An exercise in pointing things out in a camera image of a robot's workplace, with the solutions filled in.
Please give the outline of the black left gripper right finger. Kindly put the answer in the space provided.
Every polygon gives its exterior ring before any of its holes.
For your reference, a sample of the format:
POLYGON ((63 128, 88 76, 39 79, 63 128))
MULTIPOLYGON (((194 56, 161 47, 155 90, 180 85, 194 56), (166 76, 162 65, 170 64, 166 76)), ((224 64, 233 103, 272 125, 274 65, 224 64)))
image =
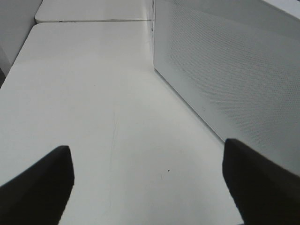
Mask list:
POLYGON ((300 178, 237 139, 226 139, 222 173, 245 225, 298 225, 300 178))

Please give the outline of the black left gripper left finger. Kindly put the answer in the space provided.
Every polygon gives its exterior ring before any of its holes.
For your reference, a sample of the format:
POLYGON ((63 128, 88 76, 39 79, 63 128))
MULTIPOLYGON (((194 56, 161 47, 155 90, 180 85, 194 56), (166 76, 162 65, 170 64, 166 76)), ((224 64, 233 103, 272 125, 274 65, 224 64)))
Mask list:
POLYGON ((75 182, 68 146, 59 146, 0 187, 2 225, 57 225, 75 182))

